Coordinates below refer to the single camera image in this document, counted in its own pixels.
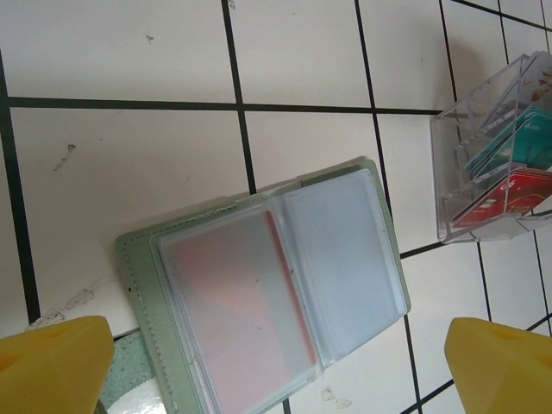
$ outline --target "stitching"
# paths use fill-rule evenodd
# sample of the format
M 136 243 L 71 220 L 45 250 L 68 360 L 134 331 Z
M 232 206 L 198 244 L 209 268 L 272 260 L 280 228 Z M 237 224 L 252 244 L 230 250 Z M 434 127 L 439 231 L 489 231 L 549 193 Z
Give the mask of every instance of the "stitching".
M 164 244 L 165 243 L 162 242 L 162 243 L 160 243 L 160 246 L 159 246 L 162 266 L 166 267 L 167 278 L 174 279 L 176 270 L 173 266 L 173 263 L 170 260 L 164 260 L 168 255 L 168 249 L 164 246 Z M 159 261 L 159 258 L 157 257 L 157 255 L 154 256 L 154 262 L 155 262 L 156 266 L 158 266 L 160 264 L 160 261 Z M 169 289 L 172 290 L 173 288 L 171 287 L 171 281 L 168 280 L 167 283 L 169 285 Z M 176 306 L 179 308 L 180 312 L 183 311 L 183 317 L 185 319 L 185 321 L 184 321 L 184 334 L 185 334 L 185 336 L 188 336 L 188 340 L 197 343 L 198 339 L 196 338 L 191 326 L 186 326 L 186 325 L 191 325 L 191 322 L 188 320 L 187 310 L 186 310 L 184 304 L 176 304 Z M 181 336 L 178 329 L 179 328 L 177 327 L 176 331 L 175 331 L 175 334 L 177 334 L 177 336 Z M 187 355 L 186 355 L 186 352 L 184 350 L 185 346 L 182 345 L 182 343 L 180 343 L 180 341 L 178 341 L 178 342 L 179 342 L 180 352 L 182 353 L 182 355 L 186 359 Z M 200 371 L 198 373 L 198 375 L 199 376 L 204 376 L 205 373 L 203 372 L 203 369 L 201 368 L 201 364 L 199 362 L 199 358 L 201 356 L 201 353 L 198 350 L 196 350 L 193 345 L 192 346 L 188 345 L 188 349 L 190 349 L 191 358 L 199 365 L 199 367 L 196 367 L 196 370 Z M 193 378 L 194 375 L 193 375 L 193 372 L 191 371 L 190 363 L 185 363 L 185 370 L 188 373 L 188 376 L 190 377 L 190 380 L 192 382 L 192 390 L 194 391 L 194 394 L 196 395 L 196 398 L 198 399 L 198 405 L 200 406 L 200 410 L 201 410 L 202 409 L 201 408 L 202 407 L 202 398 L 199 395 L 201 392 L 195 387 L 195 384 L 193 384 L 194 383 L 194 378 Z M 213 394 L 213 391 L 211 390 L 211 385 L 207 385 L 205 388 L 206 388 L 207 393 L 209 393 L 209 398 L 211 398 L 213 400 L 213 403 L 215 405 L 217 405 L 215 395 Z
M 162 251 L 162 253 L 160 253 L 160 255 L 162 256 L 163 254 L 166 254 L 166 249 L 165 248 L 162 248 L 160 247 L 160 251 Z M 160 258 L 158 257 L 157 254 L 154 254 L 154 264 L 155 264 L 155 268 L 156 269 L 160 269 L 161 267 L 164 267 L 165 264 L 163 263 L 163 259 L 161 258 L 161 262 L 160 262 Z M 167 263 L 167 266 L 170 267 L 170 272 L 174 273 L 174 267 L 172 264 L 170 263 Z M 167 284 L 169 285 L 169 289 L 172 290 L 172 287 L 171 287 L 171 284 L 170 284 L 170 281 L 167 280 L 166 281 Z M 165 294 L 165 283 L 160 283 L 161 284 L 161 291 L 162 291 L 162 294 L 165 298 L 165 301 L 167 301 L 168 299 L 166 298 Z M 199 409 L 202 410 L 202 402 L 201 402 L 201 396 L 200 396 L 200 391 L 195 387 L 195 380 L 194 380 L 194 375 L 193 375 L 193 372 L 191 371 L 190 369 L 190 363 L 188 361 L 188 355 L 186 354 L 186 351 L 185 351 L 185 345 L 182 343 L 182 341 L 179 340 L 179 336 L 180 336 L 180 332 L 179 332 L 179 327 L 176 326 L 178 321 L 176 320 L 176 316 L 173 315 L 173 312 L 170 312 L 169 311 L 169 319 L 171 321 L 171 325 L 172 325 L 172 330 L 175 334 L 175 336 L 177 336 L 176 340 L 177 340 L 177 343 L 178 343 L 178 348 L 179 348 L 179 351 L 181 353 L 181 355 L 183 356 L 184 360 L 185 360 L 185 364 L 184 364 L 184 368 L 186 370 L 186 373 L 188 374 L 188 377 L 190 378 L 190 382 L 192 383 L 192 387 L 191 387 L 191 390 L 193 391 L 194 395 L 196 396 L 196 398 L 198 399 L 198 405 L 199 405 Z M 196 351 L 195 349 L 193 348 L 190 348 L 190 352 L 191 352 L 191 357 L 192 359 L 193 358 L 196 358 Z
M 152 337 L 152 340 L 154 342 L 155 352 L 157 353 L 157 356 L 159 357 L 161 371 L 163 373 L 163 379 L 166 382 L 166 386 L 168 388 L 168 393 L 171 396 L 173 408 L 175 408 L 175 412 L 179 413 L 178 407 L 177 407 L 176 403 L 174 402 L 173 387 L 171 386 L 171 383 L 169 382 L 169 379 L 168 379 L 168 375 L 166 373 L 165 362 L 163 361 L 163 357 L 161 356 L 160 348 L 159 348 L 159 345 L 157 343 L 157 337 L 154 333 L 152 323 L 149 320 L 149 315 L 147 314 L 146 307 L 144 306 L 144 303 L 142 302 L 140 290 L 138 289 L 138 285 L 136 284 L 135 274 L 134 274 L 134 272 L 132 270 L 132 267 L 130 265 L 129 257 L 127 256 L 127 253 L 126 253 L 127 252 L 127 242 L 125 242 L 123 244 L 122 250 L 123 250 L 124 259 L 127 263 L 127 269 L 129 270 L 129 276 L 130 276 L 130 282 L 131 282 L 132 288 L 136 289 L 136 294 L 138 296 L 138 301 L 140 302 L 140 307 L 141 307 L 142 313 L 144 314 L 144 317 L 146 319 L 147 330 L 149 331 L 149 334 Z
M 148 330 L 150 336 L 152 337 L 152 341 L 153 341 L 154 347 L 155 347 L 155 352 L 157 353 L 157 356 L 159 357 L 160 367 L 161 367 L 161 371 L 163 373 L 163 379 L 166 382 L 168 393 L 171 396 L 172 406 L 173 406 L 173 408 L 174 408 L 174 410 L 177 414 L 179 413 L 179 409 L 178 409 L 178 406 L 177 406 L 176 402 L 174 401 L 173 387 L 172 387 L 172 385 L 169 381 L 168 375 L 166 373 L 166 364 L 165 364 L 165 362 L 163 360 L 163 357 L 161 355 L 161 352 L 160 352 L 159 344 L 158 344 L 158 341 L 157 341 L 157 335 L 154 333 L 153 325 L 151 323 L 151 320 L 149 319 L 149 315 L 147 313 L 146 306 L 144 305 L 144 303 L 142 301 L 140 289 L 138 288 L 138 284 L 136 283 L 135 273 L 134 273 L 133 268 L 130 264 L 129 256 L 127 255 L 127 246 L 129 244 L 129 242 L 135 242 L 137 240 L 144 239 L 146 237 L 150 237 L 152 235 L 158 235 L 159 233 L 162 233 L 162 232 L 165 232 L 169 229 L 173 229 L 175 227 L 181 226 L 181 225 L 186 224 L 188 222 L 192 222 L 194 220 L 198 220 L 198 219 L 201 219 L 201 218 L 206 218 L 206 217 L 209 217 L 209 216 L 213 216 L 213 215 L 218 214 L 218 213 L 223 213 L 227 210 L 232 210 L 234 208 L 236 208 L 236 206 L 235 206 L 235 204 L 232 204 L 230 206 L 222 207 L 221 209 L 217 209 L 217 210 L 212 210 L 212 211 L 206 212 L 204 214 L 200 214 L 198 216 L 187 217 L 187 218 L 184 218 L 182 220 L 178 220 L 177 222 L 172 223 L 168 226 L 164 226 L 160 229 L 151 230 L 151 231 L 148 231 L 147 233 L 144 233 L 142 235 L 131 237 L 122 244 L 122 256 L 125 259 L 126 268 L 129 272 L 130 284 L 132 285 L 132 288 L 136 290 L 138 301 L 140 302 L 141 311 L 142 311 L 142 313 L 144 315 L 144 318 L 146 320 L 147 330 Z

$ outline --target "card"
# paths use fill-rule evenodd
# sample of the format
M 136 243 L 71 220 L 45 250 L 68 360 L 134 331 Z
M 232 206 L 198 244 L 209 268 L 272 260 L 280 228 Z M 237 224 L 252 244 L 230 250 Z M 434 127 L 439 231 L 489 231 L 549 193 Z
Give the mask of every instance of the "card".
M 270 212 L 176 236 L 163 255 L 223 412 L 248 412 L 314 369 L 314 345 Z
M 552 196 L 552 172 L 519 168 L 489 189 L 453 219 L 462 229 L 507 212 L 525 216 Z
M 529 107 L 507 126 L 494 141 L 473 157 L 465 166 L 472 177 L 505 166 L 511 161 L 530 168 L 548 170 L 552 166 L 552 116 L 543 110 Z

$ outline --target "green card holder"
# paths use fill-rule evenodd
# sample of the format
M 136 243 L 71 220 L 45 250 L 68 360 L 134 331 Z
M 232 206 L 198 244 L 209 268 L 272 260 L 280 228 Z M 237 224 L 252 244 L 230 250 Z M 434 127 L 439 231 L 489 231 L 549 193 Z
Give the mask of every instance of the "green card holder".
M 291 233 L 295 234 L 296 231 L 300 233 L 299 230 L 295 230 L 296 228 L 301 227 L 302 223 L 308 222 L 308 220 L 304 220 L 308 216 L 301 213 L 304 210 L 302 204 L 308 207 L 312 202 L 309 199 L 310 196 L 305 198 L 304 194 L 307 194 L 307 192 L 303 194 L 301 191 L 308 188 L 311 188 L 313 191 L 325 191 L 320 184 L 324 185 L 324 183 L 328 183 L 329 185 L 334 183 L 331 185 L 337 185 L 337 180 L 346 176 L 347 181 L 352 182 L 354 179 L 355 182 L 360 182 L 359 180 L 364 180 L 370 184 L 370 188 L 373 187 L 374 196 L 370 196 L 374 198 L 370 202 L 372 203 L 370 204 L 372 207 L 370 210 L 367 206 L 366 212 L 367 215 L 375 214 L 377 216 L 375 220 L 378 223 L 381 222 L 381 226 L 383 226 L 382 231 L 377 236 L 379 238 L 374 242 L 380 243 L 380 241 L 383 241 L 381 243 L 382 252 L 385 252 L 384 255 L 388 259 L 386 265 L 382 264 L 381 266 L 385 265 L 387 266 L 386 269 L 391 269 L 388 276 L 389 283 L 392 285 L 389 288 L 389 295 L 394 295 L 393 297 L 398 303 L 397 307 L 399 310 L 395 312 L 393 308 L 391 319 L 383 321 L 383 325 L 376 329 L 381 331 L 404 315 L 411 305 L 400 264 L 392 219 L 386 206 L 377 169 L 371 160 L 354 160 L 322 173 L 311 174 L 309 177 L 289 184 L 278 186 L 241 200 L 228 202 L 215 209 L 205 210 L 178 220 L 122 235 L 117 239 L 116 251 L 122 275 L 126 281 L 131 304 L 135 310 L 141 327 L 141 333 L 154 365 L 154 371 L 160 383 L 162 398 L 168 414 L 200 414 L 211 411 L 226 412 L 231 410 L 225 410 L 224 407 L 234 406 L 232 405 L 232 401 L 225 401 L 223 398 L 219 401 L 218 399 L 219 392 L 216 389 L 216 384 L 213 385 L 212 381 L 212 378 L 218 374 L 214 372 L 215 375 L 213 376 L 213 369 L 215 369 L 213 368 L 215 366 L 213 365 L 214 362 L 210 364 L 209 361 L 198 361 L 198 359 L 202 358 L 201 347 L 203 345 L 201 338 L 193 332 L 193 323 L 190 323 L 191 313 L 186 310 L 187 302 L 185 298 L 187 292 L 176 292 L 178 289 L 175 287 L 177 286 L 175 283 L 178 284 L 179 277 L 170 271 L 170 267 L 167 264 L 171 260 L 170 253 L 168 253 L 170 252 L 170 247 L 175 242 L 179 242 L 179 235 L 189 238 L 191 237 L 188 236 L 190 232 L 197 232 L 199 231 L 198 229 L 202 228 L 214 228 L 215 230 L 212 231 L 216 231 L 220 226 L 224 226 L 227 220 L 234 220 L 232 217 L 238 217 L 236 218 L 238 222 L 241 220 L 241 215 L 245 217 L 244 220 L 249 220 L 248 217 L 257 217 L 256 211 L 258 209 L 264 210 L 266 206 L 268 206 L 269 210 L 273 209 L 276 211 L 274 213 L 276 217 L 280 217 L 280 206 L 285 204 L 290 207 L 285 207 L 287 210 L 285 213 L 281 213 L 282 216 L 291 214 L 293 215 L 293 219 L 276 220 L 278 235 L 284 239 L 282 241 L 284 246 L 282 249 L 285 252 L 285 257 L 288 259 L 292 257 L 290 259 L 292 263 L 301 262 L 294 269 L 316 268 L 316 260 L 311 260 L 310 263 L 304 264 L 304 258 L 302 257 L 302 252 L 309 251 L 315 252 L 315 258 L 322 257 L 320 252 L 317 251 L 318 247 L 313 246 L 310 242 L 310 237 L 306 237 L 305 239 L 308 245 L 305 246 L 303 244 L 305 248 L 299 247 L 301 243 L 298 241 L 287 241 L 291 237 Z M 337 209 L 341 208 L 339 203 L 334 203 L 334 205 Z M 345 220 L 345 218 L 340 216 L 339 220 Z M 295 227 L 290 224 L 291 222 L 295 222 Z M 318 298 L 309 299 L 309 296 L 316 296 L 312 292 L 316 291 L 319 294 L 321 289 L 323 291 L 324 287 L 317 285 L 316 272 L 304 270 L 303 273 L 305 274 L 303 279 L 306 281 L 297 281 L 295 279 L 292 288 L 297 288 L 299 301 L 301 302 L 298 317 L 306 319 L 306 324 L 308 325 L 306 331 L 308 332 L 309 341 L 314 343 L 315 362 L 313 363 L 312 370 L 307 371 L 305 377 L 291 380 L 289 386 L 274 389 L 274 393 L 263 396 L 260 402 L 255 401 L 254 404 L 248 406 L 247 412 L 264 411 L 276 405 L 304 384 L 314 380 L 328 365 L 338 361 L 366 341 L 366 338 L 359 340 L 355 337 L 350 340 L 347 339 L 346 343 L 339 343 L 341 337 L 337 335 L 339 334 L 339 331 L 336 330 L 337 328 L 329 322 L 331 317 L 325 319 L 325 315 L 323 315 L 325 311 L 320 310 L 320 306 L 324 307 L 324 304 L 331 304 L 331 302 L 328 302 L 330 297 L 326 298 L 328 300 L 324 299 L 324 296 L 322 300 L 318 300 Z M 301 278 L 301 275 L 296 275 L 295 278 Z M 337 334 L 330 335 L 331 330 L 334 330 L 334 333 Z M 377 332 L 375 334 L 367 332 L 367 335 L 377 335 Z

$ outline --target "black grout line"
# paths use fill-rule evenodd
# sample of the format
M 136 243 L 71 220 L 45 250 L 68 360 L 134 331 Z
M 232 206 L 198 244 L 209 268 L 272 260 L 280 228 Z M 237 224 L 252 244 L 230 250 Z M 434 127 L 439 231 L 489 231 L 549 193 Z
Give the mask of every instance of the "black grout line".
M 409 257 L 416 256 L 417 254 L 429 252 L 430 250 L 434 250 L 436 248 L 441 248 L 445 246 L 440 241 L 433 244 L 428 244 L 427 246 L 422 246 L 420 248 L 413 248 L 412 250 L 409 250 L 407 252 L 401 253 L 400 258 L 401 259 L 408 259 Z
M 378 115 L 438 115 L 441 110 L 409 110 L 400 108 L 374 108 L 373 111 Z
M 284 414 L 292 414 L 292 408 L 290 406 L 290 399 L 286 398 L 282 402 L 282 408 L 284 409 Z
M 171 101 L 125 101 L 118 99 L 71 99 L 55 97 L 9 97 L 11 108 L 51 108 L 80 110 L 239 110 L 250 112 L 322 112 L 343 114 L 428 115 L 440 110 L 411 108 L 365 108 L 355 106 L 290 105 L 278 103 L 214 103 Z
M 281 103 L 245 103 L 249 112 L 322 112 L 343 114 L 380 114 L 380 115 L 438 115 L 441 110 L 414 110 L 409 108 L 367 108 L 355 106 L 290 105 Z
M 10 97 L 12 108 L 70 110 L 237 110 L 236 103 L 127 101 L 119 99 L 72 99 L 58 97 Z
M 223 6 L 224 29 L 226 31 L 226 41 L 228 43 L 230 68 L 232 70 L 232 82 L 234 83 L 235 103 L 237 105 L 238 120 L 240 123 L 241 145 L 243 146 L 243 159 L 245 161 L 245 169 L 248 175 L 249 193 L 255 194 L 257 192 L 257 188 L 255 186 L 253 160 L 251 158 L 251 147 L 249 146 L 248 125 L 245 119 L 242 86 L 240 83 L 240 73 L 238 71 L 238 59 L 235 54 L 234 34 L 232 33 L 232 20 L 230 18 L 228 0 L 221 0 L 221 5 Z
M 450 81 L 452 82 L 452 94 L 453 94 L 453 97 L 455 98 L 455 102 L 457 102 L 458 96 L 456 95 L 455 74 L 452 69 L 452 58 L 450 57 L 449 35 L 447 34 L 447 23 L 445 22 L 445 12 L 442 7 L 442 0 L 439 0 L 439 10 L 441 11 L 442 34 L 445 37 L 445 47 L 447 49 L 448 72 L 450 74 Z
M 489 321 L 492 322 L 491 303 L 489 302 L 489 292 L 486 289 L 485 267 L 483 266 L 483 255 L 481 254 L 481 243 L 479 242 L 477 242 L 477 255 L 480 259 L 481 279 L 483 281 L 483 292 L 485 293 L 486 315 Z
M 3 69 L 2 53 L 0 52 L 0 135 L 2 136 L 3 162 L 8 179 L 9 201 L 16 232 L 17 253 L 23 283 L 23 293 L 27 306 L 28 323 L 31 324 L 41 317 L 41 307 L 36 288 L 35 267 L 28 236 L 27 216 L 19 163 L 17 161 L 16 139 L 9 110 L 8 86 Z
M 500 0 L 497 0 L 497 4 L 499 5 L 500 28 L 502 30 L 502 42 L 504 43 L 504 53 L 506 55 L 506 64 L 510 65 L 510 58 L 508 57 L 508 46 L 506 46 L 506 33 L 504 31 L 504 18 L 502 16 L 502 6 L 500 5 Z
M 422 414 L 422 405 L 421 405 L 421 399 L 420 399 L 420 385 L 418 384 L 418 381 L 417 381 L 416 359 L 414 357 L 414 347 L 412 345 L 412 335 L 411 335 L 411 324 L 410 324 L 410 320 L 408 319 L 408 315 L 405 315 L 403 317 L 403 320 L 405 321 L 406 344 L 408 345 L 408 356 L 409 356 L 409 359 L 411 360 L 412 379 L 414 382 L 414 395 L 416 396 L 417 404 L 420 404 L 418 407 L 418 413 Z
M 547 26 L 546 26 L 546 17 L 544 15 L 543 0 L 541 0 L 541 11 L 543 13 L 543 24 L 544 24 L 544 27 L 546 28 Z M 546 50 L 547 50 L 548 53 L 550 53 L 549 32 L 545 31 L 544 35 L 546 36 Z
M 367 82 L 367 88 L 368 88 L 368 96 L 370 97 L 370 105 L 372 106 L 372 108 L 376 108 L 375 98 L 373 95 L 372 75 L 370 74 L 370 65 L 368 63 L 368 52 L 367 52 L 366 40 L 364 37 L 364 27 L 362 25 L 361 5 L 359 0 L 354 0 L 354 9 L 356 12 L 356 21 L 359 27 L 359 38 L 361 41 L 362 60 L 364 62 L 364 70 L 366 72 L 366 82 Z M 373 112 L 372 118 L 373 118 L 373 129 L 376 137 L 376 145 L 378 147 L 381 182 L 383 184 L 383 190 L 386 196 L 387 207 L 389 208 L 389 213 L 391 214 L 391 217 L 392 217 L 391 198 L 389 195 L 389 186 L 387 184 L 386 163 L 384 162 L 383 146 L 381 144 L 380 125 L 378 123 L 378 115 L 376 111 Z M 416 393 L 416 401 L 418 402 L 420 400 L 420 389 L 417 381 L 416 362 L 414 360 L 414 349 L 412 347 L 412 339 L 411 339 L 410 325 L 408 322 L 408 315 L 405 315 L 404 320 L 405 320 L 405 333 L 406 333 L 406 341 L 408 345 L 408 353 L 411 361 L 412 382 L 414 385 L 414 392 Z M 418 408 L 418 414 L 423 414 L 421 406 Z
M 538 272 L 541 276 L 541 287 L 543 288 L 544 296 L 544 309 L 546 309 L 546 314 L 549 315 L 549 301 L 546 298 L 546 288 L 544 287 L 544 277 L 543 277 L 543 265 L 541 263 L 541 254 L 538 249 L 538 241 L 536 239 L 536 231 L 533 230 L 533 238 L 535 240 L 535 250 L 536 250 L 536 262 L 538 263 Z M 552 336 L 552 327 L 550 327 L 550 320 L 548 320 L 549 333 Z
M 366 40 L 364 38 L 364 28 L 362 26 L 362 17 L 361 17 L 361 6 L 359 0 L 354 0 L 354 8 L 356 10 L 356 21 L 359 27 L 359 37 L 361 41 L 361 50 L 362 50 L 362 60 L 364 62 L 364 71 L 366 73 L 366 82 L 368 87 L 368 96 L 370 97 L 370 104 L 375 108 L 375 99 L 373 98 L 373 86 L 372 86 L 372 75 L 370 75 L 370 66 L 368 64 L 368 52 L 366 47 Z M 383 191 L 386 196 L 387 207 L 392 215 L 391 211 L 391 199 L 389 198 L 389 187 L 387 185 L 387 174 L 386 174 L 386 165 L 383 160 L 383 147 L 381 145 L 381 135 L 380 135 L 380 125 L 378 124 L 378 116 L 375 112 L 372 113 L 373 118 L 373 129 L 376 135 L 376 145 L 378 147 L 378 157 L 379 157 L 379 169 L 381 170 L 381 181 L 383 183 Z
M 465 6 L 471 7 L 473 9 L 486 11 L 487 13 L 491 13 L 492 15 L 502 16 L 505 19 L 512 20 L 514 22 L 518 22 L 518 23 L 522 23 L 522 24 L 526 24 L 527 26 L 532 26 L 533 28 L 541 28 L 542 30 L 546 30 L 548 32 L 552 31 L 551 28 L 546 28 L 542 24 L 529 22 L 527 20 L 520 19 L 519 17 L 515 17 L 515 16 L 512 16 L 512 15 L 507 15 L 506 13 L 502 13 L 502 11 L 497 11 L 497 10 L 494 10 L 494 9 L 488 9 L 487 7 L 480 6 L 480 5 L 474 4 L 474 3 L 470 3 L 470 2 L 467 2 L 465 0 L 451 0 L 451 1 L 455 2 L 455 3 L 458 3 L 458 4 L 464 4 Z

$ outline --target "green speckled object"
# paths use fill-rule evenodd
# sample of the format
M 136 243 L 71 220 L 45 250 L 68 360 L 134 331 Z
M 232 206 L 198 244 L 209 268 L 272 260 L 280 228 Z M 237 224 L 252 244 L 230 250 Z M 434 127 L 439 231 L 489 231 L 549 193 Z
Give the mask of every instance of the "green speckled object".
M 154 376 L 154 364 L 141 332 L 124 336 L 115 342 L 115 356 L 100 394 L 101 404 L 109 409 L 124 394 Z

